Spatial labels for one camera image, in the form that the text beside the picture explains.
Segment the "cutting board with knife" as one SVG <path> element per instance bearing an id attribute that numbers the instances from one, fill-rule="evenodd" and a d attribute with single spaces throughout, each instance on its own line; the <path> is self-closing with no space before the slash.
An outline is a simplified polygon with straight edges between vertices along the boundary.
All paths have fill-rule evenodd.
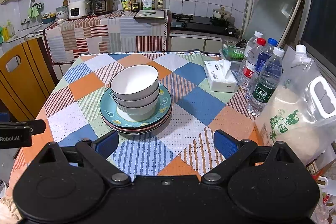
<path id="1" fill-rule="evenodd" d="M 140 10 L 134 19 L 165 19 L 165 12 L 163 10 Z"/>

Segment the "yellow wooden chair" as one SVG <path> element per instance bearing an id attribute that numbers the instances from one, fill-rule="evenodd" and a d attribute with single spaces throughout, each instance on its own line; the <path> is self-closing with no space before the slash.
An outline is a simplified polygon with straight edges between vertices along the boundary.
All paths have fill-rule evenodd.
<path id="1" fill-rule="evenodd" d="M 1 102 L 20 122 L 37 117 L 57 83 L 42 38 L 20 43 L 1 57 Z"/>

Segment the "red cap water bottle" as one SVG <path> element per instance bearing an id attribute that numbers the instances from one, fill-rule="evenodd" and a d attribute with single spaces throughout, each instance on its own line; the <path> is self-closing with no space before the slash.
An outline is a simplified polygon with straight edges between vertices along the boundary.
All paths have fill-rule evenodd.
<path id="1" fill-rule="evenodd" d="M 244 66 L 240 76 L 240 87 L 245 93 L 247 93 L 248 84 L 255 72 L 255 65 L 260 50 L 265 46 L 265 44 L 266 40 L 264 38 L 257 38 L 256 43 L 248 52 L 247 58 L 243 63 Z"/>

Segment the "blue fried egg plate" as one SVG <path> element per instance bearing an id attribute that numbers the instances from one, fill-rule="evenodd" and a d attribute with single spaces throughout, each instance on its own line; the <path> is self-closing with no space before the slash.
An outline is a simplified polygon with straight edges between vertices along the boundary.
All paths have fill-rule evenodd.
<path id="1" fill-rule="evenodd" d="M 172 100 L 169 91 L 163 84 L 159 84 L 158 88 L 158 98 L 154 109 L 146 114 L 141 114 L 138 119 L 134 119 L 120 110 L 113 99 L 112 91 L 106 91 L 100 100 L 100 113 L 104 122 L 109 126 L 131 130 L 151 126 L 163 120 L 171 109 Z"/>

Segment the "colourful patchwork tablecloth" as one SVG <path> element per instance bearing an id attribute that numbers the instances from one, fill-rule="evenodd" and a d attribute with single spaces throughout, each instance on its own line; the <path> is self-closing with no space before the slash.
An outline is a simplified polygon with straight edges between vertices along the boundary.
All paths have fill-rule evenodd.
<path id="1" fill-rule="evenodd" d="M 216 130 L 258 140 L 242 91 L 211 91 L 204 64 L 217 59 L 198 51 L 79 57 L 40 109 L 46 130 L 19 153 L 10 186 L 48 141 L 71 146 L 112 128 L 121 136 L 108 160 L 130 176 L 205 174 L 224 160 Z"/>

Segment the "black gas stove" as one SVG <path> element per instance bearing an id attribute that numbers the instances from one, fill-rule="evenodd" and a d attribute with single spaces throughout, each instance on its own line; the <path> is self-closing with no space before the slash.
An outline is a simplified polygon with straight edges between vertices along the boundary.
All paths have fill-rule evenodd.
<path id="1" fill-rule="evenodd" d="M 171 14 L 171 30 L 194 31 L 238 38 L 240 31 L 228 20 L 184 14 Z"/>

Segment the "pink bunny carrot plate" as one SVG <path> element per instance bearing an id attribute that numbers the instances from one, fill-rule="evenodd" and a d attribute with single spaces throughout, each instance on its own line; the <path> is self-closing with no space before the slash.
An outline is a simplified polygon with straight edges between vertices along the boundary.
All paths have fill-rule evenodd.
<path id="1" fill-rule="evenodd" d="M 170 106 L 168 112 L 163 116 L 162 119 L 160 119 L 159 121 L 156 121 L 152 124 L 145 125 L 145 126 L 139 127 L 139 128 L 121 128 L 121 127 L 117 127 L 117 126 L 112 125 L 105 118 L 103 118 L 103 121 L 110 128 L 112 128 L 112 129 L 114 129 L 118 132 L 124 133 L 124 134 L 128 134 L 128 135 L 144 134 L 146 132 L 153 131 L 154 129 L 162 126 L 171 116 L 171 112 L 172 112 L 172 106 Z"/>

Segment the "white ribbed bowl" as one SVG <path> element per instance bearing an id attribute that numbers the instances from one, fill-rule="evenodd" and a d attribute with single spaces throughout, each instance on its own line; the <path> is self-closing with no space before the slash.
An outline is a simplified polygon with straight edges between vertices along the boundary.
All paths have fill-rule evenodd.
<path id="1" fill-rule="evenodd" d="M 149 105 L 150 103 L 154 102 L 159 96 L 159 86 L 156 88 L 156 90 L 148 95 L 147 97 L 144 97 L 142 99 L 137 99 L 137 100 L 122 100 L 117 98 L 115 95 L 112 95 L 114 101 L 124 107 L 130 107 L 130 108 L 135 108 L 135 107 L 143 107 L 146 105 Z"/>
<path id="2" fill-rule="evenodd" d="M 117 73 L 110 81 L 113 95 L 135 101 L 153 94 L 159 86 L 159 73 L 150 65 L 134 65 Z"/>
<path id="3" fill-rule="evenodd" d="M 154 114 L 158 101 L 159 99 L 157 98 L 154 102 L 150 103 L 149 105 L 135 108 L 124 107 L 116 103 L 117 114 L 127 121 L 131 122 L 143 121 Z"/>

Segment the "white rice cooker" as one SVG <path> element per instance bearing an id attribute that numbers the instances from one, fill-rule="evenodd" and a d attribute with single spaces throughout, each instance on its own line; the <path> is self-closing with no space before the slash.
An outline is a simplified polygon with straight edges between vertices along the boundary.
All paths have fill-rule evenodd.
<path id="1" fill-rule="evenodd" d="M 90 1 L 81 0 L 76 2 L 70 2 L 68 4 L 68 15 L 72 20 L 81 19 L 89 15 Z"/>

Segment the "white sun plate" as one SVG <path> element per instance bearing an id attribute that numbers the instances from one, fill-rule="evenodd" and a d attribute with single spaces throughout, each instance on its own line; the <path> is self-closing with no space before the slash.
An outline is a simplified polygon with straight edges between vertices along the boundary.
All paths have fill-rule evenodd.
<path id="1" fill-rule="evenodd" d="M 145 134 L 147 132 L 151 132 L 151 131 L 156 130 L 157 128 L 163 126 L 167 121 L 168 121 L 168 119 L 164 120 L 163 122 L 159 122 L 157 124 L 154 124 L 152 126 L 147 126 L 145 128 L 136 129 L 136 130 L 126 130 L 126 129 L 123 130 L 123 129 L 118 128 L 116 126 L 111 126 L 111 128 L 120 132 L 120 133 L 128 134 L 128 135 Z"/>

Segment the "white tissue box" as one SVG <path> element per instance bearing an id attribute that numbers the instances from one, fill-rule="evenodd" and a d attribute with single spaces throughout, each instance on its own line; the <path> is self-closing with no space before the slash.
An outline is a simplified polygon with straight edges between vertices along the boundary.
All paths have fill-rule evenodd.
<path id="1" fill-rule="evenodd" d="M 204 69 L 210 91 L 234 93 L 238 83 L 231 71 L 231 62 L 228 60 L 205 61 Z"/>

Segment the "green label water bottle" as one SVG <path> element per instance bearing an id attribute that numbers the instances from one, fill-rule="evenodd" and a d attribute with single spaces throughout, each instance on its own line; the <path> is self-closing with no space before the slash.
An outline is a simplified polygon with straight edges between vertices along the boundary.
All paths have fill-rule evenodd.
<path id="1" fill-rule="evenodd" d="M 282 48 L 274 47 L 272 56 L 258 74 L 247 103 L 248 112 L 255 117 L 261 114 L 280 82 L 284 53 Z"/>

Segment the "black pressure cooker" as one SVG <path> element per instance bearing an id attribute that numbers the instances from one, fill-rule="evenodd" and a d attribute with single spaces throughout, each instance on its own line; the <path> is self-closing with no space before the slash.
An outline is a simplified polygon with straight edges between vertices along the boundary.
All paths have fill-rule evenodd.
<path id="1" fill-rule="evenodd" d="M 113 11 L 114 0 L 92 0 L 95 15 L 105 15 Z"/>

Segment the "clear rice bag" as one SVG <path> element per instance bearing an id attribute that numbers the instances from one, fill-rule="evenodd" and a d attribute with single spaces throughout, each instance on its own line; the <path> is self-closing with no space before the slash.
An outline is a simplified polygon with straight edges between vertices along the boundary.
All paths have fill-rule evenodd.
<path id="1" fill-rule="evenodd" d="M 298 44 L 290 66 L 256 127 L 265 145 L 284 141 L 308 165 L 335 141 L 335 95 L 306 46 Z"/>

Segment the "metal sheet panel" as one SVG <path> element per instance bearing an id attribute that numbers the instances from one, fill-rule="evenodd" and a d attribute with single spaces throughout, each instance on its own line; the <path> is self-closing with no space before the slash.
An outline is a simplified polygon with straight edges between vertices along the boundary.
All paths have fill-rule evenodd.
<path id="1" fill-rule="evenodd" d="M 295 47 L 299 44 L 297 33 L 303 7 L 304 0 L 258 0 L 243 38 L 247 40 L 258 31 L 265 39 L 277 40 L 279 47 Z"/>

